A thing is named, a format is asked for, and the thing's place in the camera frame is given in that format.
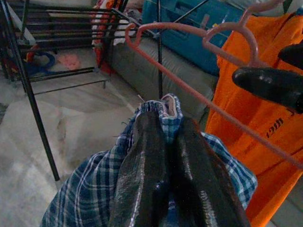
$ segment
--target blue plaid shirt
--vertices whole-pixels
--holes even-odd
[[[50,203],[43,216],[41,227],[107,227],[119,168],[134,143],[134,122],[140,114],[148,111],[158,112],[166,142],[173,142],[183,117],[178,98],[168,94],[162,101],[143,103],[120,134],[113,148],[91,156],[74,170]],[[229,154],[220,139],[206,133],[202,135],[225,163],[235,191],[245,209],[257,187],[256,176]],[[167,227],[178,226],[176,207],[172,198],[164,223]]]

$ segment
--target white tiled floor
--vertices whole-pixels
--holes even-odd
[[[35,92],[96,81],[79,75],[33,83]],[[63,178],[92,153],[109,149],[141,102],[119,77],[36,95],[45,130]],[[33,113],[20,84],[0,75],[0,103],[10,104],[0,125],[0,226],[36,227],[56,193]]]

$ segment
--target metal rod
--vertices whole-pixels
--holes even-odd
[[[157,0],[157,21],[161,22],[161,0]],[[158,37],[158,63],[162,64],[162,40],[161,33]],[[163,97],[163,74],[160,69],[158,69],[158,87],[159,87],[159,99]]]
[[[4,31],[4,37],[3,37],[3,39],[4,38],[6,39],[6,45],[7,45],[6,49],[8,50],[8,49],[11,49],[11,47],[12,47],[11,42],[10,42],[11,36],[10,36],[10,33],[9,33],[8,23],[6,22],[7,20],[5,18],[5,14],[4,13],[0,14],[0,17],[2,17],[1,20],[4,21],[4,25],[3,25],[3,28],[4,28],[3,29],[3,31]],[[5,58],[6,59],[10,59],[10,56],[8,55],[8,51],[5,52]],[[11,61],[8,61],[7,64],[9,66],[8,69],[11,72],[11,76],[12,76],[11,80],[12,81],[16,81],[16,77],[15,77],[14,73],[12,73],[12,70],[11,70],[11,68],[13,68],[15,65],[12,66],[13,63]],[[24,93],[26,93],[25,85],[24,85],[23,81],[22,81],[22,87],[23,87]]]
[[[38,81],[44,81],[44,80],[49,80],[49,79],[70,77],[70,76],[75,76],[75,75],[79,75],[79,74],[90,73],[90,72],[93,72],[93,71],[94,70],[87,70],[87,71],[80,71],[80,72],[71,72],[71,73],[64,73],[64,74],[40,76],[40,77],[37,77],[37,78],[30,78],[30,82],[38,82]]]
[[[23,9],[14,9],[14,11],[18,14],[19,12],[23,12]],[[48,10],[48,9],[28,9],[30,13],[53,13],[53,14],[83,14],[83,15],[95,15],[95,14],[102,14],[102,15],[110,15],[110,9],[105,9],[100,12],[81,12],[81,11],[63,11],[63,10]]]
[[[5,40],[4,40],[3,32],[4,32],[4,30],[2,30],[2,27],[0,26],[0,45],[2,45],[2,47],[1,47],[2,48],[2,57],[4,59],[9,59],[8,53],[7,53],[7,47],[6,47],[7,42],[5,42]],[[9,62],[7,63],[6,70],[7,70],[8,76],[10,78],[10,81],[14,82],[15,77],[13,75],[13,72],[12,72],[11,68],[10,68],[10,63]]]
[[[116,6],[117,6],[117,2],[118,2],[118,0],[115,0],[114,1],[114,4],[113,4],[113,9],[114,8],[116,8]],[[112,18],[113,18],[113,16],[111,15],[111,16],[109,16],[108,17],[108,19],[107,19],[107,22],[108,23],[110,23],[111,21],[112,21]],[[116,22],[118,22],[119,20],[118,20],[118,18],[113,18],[113,20],[114,21],[116,21]],[[113,25],[111,28],[112,29],[117,29],[117,25]],[[115,34],[115,32],[109,32],[109,35],[110,36],[112,36],[112,35],[114,35]],[[102,66],[102,64],[103,64],[103,61],[105,60],[105,58],[106,58],[106,56],[107,56],[107,54],[108,54],[108,50],[109,50],[109,47],[110,47],[110,45],[111,45],[111,42],[112,42],[112,40],[105,40],[104,41],[104,43],[103,43],[103,45],[104,45],[104,49],[103,49],[103,51],[102,51],[102,58],[101,58],[101,60],[100,60],[100,62],[99,62],[99,64],[98,64],[98,68],[101,68],[101,66]]]
[[[48,22],[52,22],[53,20],[52,20],[51,17],[48,17],[48,18],[47,18],[47,21],[48,21]],[[50,29],[50,30],[54,30],[54,25],[50,25],[50,26],[49,26],[49,29]],[[56,50],[56,49],[54,49],[53,52],[54,52],[54,54],[58,54],[58,50]]]
[[[76,70],[58,71],[58,72],[53,72],[52,74],[50,74],[50,76],[65,74],[65,73],[72,73],[72,72],[88,71],[88,70],[94,70],[94,69],[95,69],[95,67],[87,67],[87,68],[76,69]],[[38,76],[30,77],[30,79],[36,79],[36,78],[42,78],[42,77],[47,77],[47,76],[38,75]]]
[[[191,10],[189,10],[188,12],[186,12],[185,14],[183,14],[182,16],[180,16],[179,18],[177,18],[174,23],[179,22],[180,20],[182,20],[183,18],[187,17],[189,14],[191,14],[192,12],[194,12],[196,9],[198,9],[199,7],[201,7],[202,5],[204,5],[205,3],[207,3],[209,0],[204,0],[202,2],[200,2],[198,5],[196,5],[195,7],[193,7]]]
[[[4,77],[6,79],[8,79],[9,78],[9,74],[8,74],[8,71],[7,71],[5,63],[4,63],[4,57],[3,57],[3,54],[2,54],[2,49],[1,48],[0,48],[0,62],[1,62],[2,71],[4,73]]]
[[[54,39],[37,39],[36,43],[51,43],[51,42],[65,42],[65,41],[86,41],[86,40],[98,40],[98,39],[119,39],[125,38],[124,35],[119,36],[103,36],[103,37],[73,37],[73,38],[54,38]]]
[[[46,25],[128,25],[126,23],[98,23],[98,22],[43,22],[28,23],[27,26],[46,26]]]
[[[11,7],[20,8],[22,6],[15,5],[13,2],[10,3]],[[98,11],[108,11],[106,9],[94,9],[88,7],[64,7],[64,6],[42,6],[42,5],[29,5],[29,9],[44,9],[44,10],[66,10],[66,11],[88,11],[88,12],[98,12]]]
[[[110,52],[110,59],[109,59],[109,66],[112,67],[113,65],[113,59],[114,59],[114,45],[110,46],[111,52]],[[112,69],[109,69],[109,77],[112,76]]]
[[[112,9],[113,12],[119,14],[121,17],[123,17],[124,19],[134,23],[135,25],[137,25],[138,27],[140,27],[142,24],[140,24],[138,21],[136,21],[135,19],[131,18],[131,17],[128,17],[126,15],[124,15],[123,13],[121,13],[119,10],[116,10],[116,9]],[[151,34],[153,37],[155,37],[157,34],[154,33],[153,31],[151,30],[146,30],[147,33]]]
[[[77,20],[77,19],[86,19],[86,20],[94,20],[91,16],[82,16],[82,17],[75,17],[75,16],[70,16],[70,17],[63,17],[63,16],[49,16],[51,19],[62,19],[62,20]],[[28,19],[45,19],[45,16],[28,16]]]
[[[69,86],[69,87],[58,88],[58,89],[54,89],[54,90],[48,90],[48,91],[38,92],[38,93],[35,93],[35,95],[41,95],[41,94],[45,94],[45,93],[49,93],[49,92],[61,91],[61,90],[66,90],[66,89],[70,89],[70,88],[74,88],[74,87],[81,87],[81,86],[85,86],[85,85],[89,85],[89,84],[96,84],[96,83],[105,82],[105,81],[107,81],[107,79],[98,80],[98,81],[94,81],[94,82],[90,82],[90,83],[85,83],[85,84],[79,84],[79,85]]]
[[[119,7],[119,11],[120,11],[120,12],[124,12],[124,10],[125,10],[125,8],[126,8],[126,6],[127,6],[127,2],[128,2],[128,0],[125,0],[125,1],[123,2],[123,4],[121,4],[121,6]]]
[[[42,47],[42,48],[37,48],[37,49],[21,49],[21,53],[52,51],[52,50],[71,50],[71,49],[77,49],[77,48],[90,48],[90,47],[95,47],[95,46],[94,45],[72,45],[72,46]]]
[[[21,39],[23,39],[23,35],[24,35],[26,23],[27,23],[28,5],[29,5],[29,0],[25,0],[24,7],[23,7],[21,35],[20,35]]]
[[[40,133],[40,136],[41,136],[44,148],[45,148],[45,152],[46,152],[49,164],[51,166],[51,170],[53,172],[53,177],[54,177],[55,181],[59,181],[60,177],[59,177],[59,174],[58,174],[58,170],[57,170],[55,161],[53,159],[52,151],[51,151],[51,148],[50,148],[50,145],[49,145],[46,133],[45,133],[45,129],[44,129],[44,126],[43,126],[43,123],[42,123],[41,115],[40,115],[40,112],[39,112],[39,109],[38,109],[38,106],[37,106],[37,102],[36,102],[36,99],[35,99],[35,96],[34,96],[34,93],[33,93],[32,86],[31,86],[29,78],[27,76],[27,72],[25,70],[25,67],[22,63],[21,54],[20,54],[20,51],[18,49],[16,34],[14,33],[14,29],[13,29],[13,22],[12,22],[12,19],[10,17],[9,9],[8,9],[8,6],[7,6],[5,0],[0,0],[0,8],[1,8],[1,11],[3,12],[3,14],[4,14],[4,17],[5,17],[4,23],[6,23],[6,25],[7,25],[9,36],[10,36],[10,37],[7,37],[7,39],[9,41],[11,50],[12,50],[12,52],[13,52],[15,58],[16,58],[17,66],[18,66],[19,72],[21,74],[21,79],[22,79],[22,82],[25,86],[25,90],[27,92],[27,96],[28,96],[30,105],[32,107],[34,117],[35,117],[38,129],[39,129],[39,133]]]
[[[41,39],[59,39],[59,38],[80,38],[92,37],[92,35],[102,35],[103,33],[76,33],[76,34],[62,34],[62,35],[35,35],[36,40]]]
[[[30,31],[31,34],[45,34],[45,33],[103,33],[103,32],[117,32],[117,31],[125,31],[125,29],[79,29],[79,30],[37,30]]]
[[[98,34],[74,34],[74,35],[36,35],[36,42],[55,42],[55,41],[71,41],[71,40],[87,40],[87,39],[100,39],[92,37]]]

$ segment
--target gray sofa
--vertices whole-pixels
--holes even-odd
[[[157,43],[144,38],[140,48],[154,59],[158,58]],[[218,77],[203,72],[175,52],[163,47],[163,65],[175,73],[191,87],[208,99],[214,96]],[[145,99],[158,99],[158,69],[144,59],[140,54],[130,49],[127,44],[118,44],[108,59],[112,67]],[[173,93],[181,102],[184,115],[196,119],[203,130],[207,120],[208,109],[187,92],[175,85],[166,75],[163,75],[163,94]]]

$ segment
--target pink plastic hanger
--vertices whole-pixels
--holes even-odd
[[[255,133],[252,129],[250,129],[248,126],[242,124],[238,119],[232,117],[229,113],[222,110],[220,107],[215,105],[213,102],[209,101],[207,98],[205,98],[202,94],[194,90],[191,86],[189,86],[187,83],[185,83],[183,80],[178,78],[176,75],[174,75],[172,72],[170,72],[167,68],[165,68],[163,65],[159,64],[157,61],[155,61],[151,56],[143,52],[139,48],[139,44],[141,41],[141,35],[145,30],[148,29],[172,29],[172,30],[179,30],[188,32],[191,34],[198,35],[200,37],[203,37],[203,46],[204,48],[210,50],[211,52],[225,58],[229,62],[239,66],[249,66],[249,67],[269,67],[265,62],[261,61],[258,58],[258,44],[255,39],[255,36],[253,33],[246,27],[246,23],[248,21],[249,16],[252,13],[256,12],[262,12],[269,9],[274,8],[279,3],[282,3],[284,0],[271,0],[266,3],[259,3],[254,4],[250,6],[244,13],[241,18],[241,20],[238,23],[233,22],[226,22],[222,23],[217,27],[214,27],[208,31],[205,31],[204,29],[184,25],[180,23],[151,23],[142,25],[139,27],[136,39],[134,42],[131,41],[129,37],[129,31],[132,28],[135,28],[135,24],[130,24],[128,28],[125,31],[125,39],[127,44],[134,49],[136,52],[138,52],[140,55],[142,55],[144,58],[146,58],[151,64],[155,65],[159,70],[161,70],[163,73],[165,73],[174,83],[176,83],[179,87],[184,89],[186,92],[190,93],[192,96],[197,98],[200,102],[206,104],[208,107],[219,113],[222,117],[224,117],[226,120],[232,122],[234,125],[242,129],[244,132],[249,134],[252,138],[259,141],[261,144],[266,146],[267,148],[271,149],[274,153],[281,156],[285,160],[289,161],[299,169],[303,169],[303,164],[300,163],[298,160],[294,159],[291,155],[284,152],[281,148],[279,148],[276,145],[271,144],[266,139],[262,138],[260,135]],[[209,41],[210,39],[217,33],[226,31],[226,30],[232,30],[237,31],[240,34],[242,34],[245,39],[247,40],[248,44],[250,45],[250,61],[249,63],[244,63],[240,59],[232,56],[231,54],[223,51],[221,48],[211,44]]]

